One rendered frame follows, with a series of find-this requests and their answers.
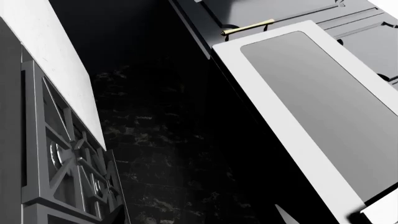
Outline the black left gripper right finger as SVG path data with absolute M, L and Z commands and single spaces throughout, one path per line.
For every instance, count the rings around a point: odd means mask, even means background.
M 259 219 L 262 224 L 286 224 L 275 205 L 265 204 L 260 208 Z

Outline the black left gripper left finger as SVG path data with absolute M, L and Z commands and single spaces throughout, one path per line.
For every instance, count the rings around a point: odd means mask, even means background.
M 124 207 L 124 205 L 120 205 L 115 208 L 106 218 L 104 218 L 104 224 L 125 224 L 126 212 Z

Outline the round silver stove burner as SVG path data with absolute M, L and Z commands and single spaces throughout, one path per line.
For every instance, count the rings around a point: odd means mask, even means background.
M 93 187 L 94 187 L 95 194 L 97 196 L 103 198 L 104 194 L 106 192 L 105 185 L 100 180 L 94 179 Z
M 55 169 L 59 170 L 67 160 L 74 158 L 74 156 L 72 149 L 63 149 L 60 145 L 51 141 L 50 157 Z

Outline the grey gas stove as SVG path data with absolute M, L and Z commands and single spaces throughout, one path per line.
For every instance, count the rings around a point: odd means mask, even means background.
M 0 224 L 131 224 L 113 152 L 2 17 Z

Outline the dark cast iron stove grate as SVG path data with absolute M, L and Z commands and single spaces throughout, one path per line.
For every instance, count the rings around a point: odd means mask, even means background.
M 22 63 L 25 78 L 26 183 L 24 221 L 36 224 L 100 224 L 125 203 L 116 161 L 83 124 L 35 61 Z M 50 143 L 72 149 L 74 158 L 55 169 Z M 94 192 L 100 180 L 104 197 Z

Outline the white microwave door with glass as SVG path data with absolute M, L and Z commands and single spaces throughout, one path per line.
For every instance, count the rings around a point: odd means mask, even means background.
M 314 22 L 212 50 L 338 223 L 398 182 L 398 91 Z

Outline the white range hood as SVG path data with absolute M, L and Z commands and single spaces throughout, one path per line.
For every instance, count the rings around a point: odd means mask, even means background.
M 90 77 L 49 0 L 0 0 L 0 17 L 105 147 Z

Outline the dark panelled cabinet door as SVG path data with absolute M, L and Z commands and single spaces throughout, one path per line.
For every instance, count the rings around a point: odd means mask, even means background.
M 316 24 L 362 19 L 383 12 L 368 0 L 169 0 L 206 58 L 224 42 L 222 31 L 275 22 L 268 30 L 311 20 Z
M 374 7 L 318 25 L 398 91 L 398 20 Z

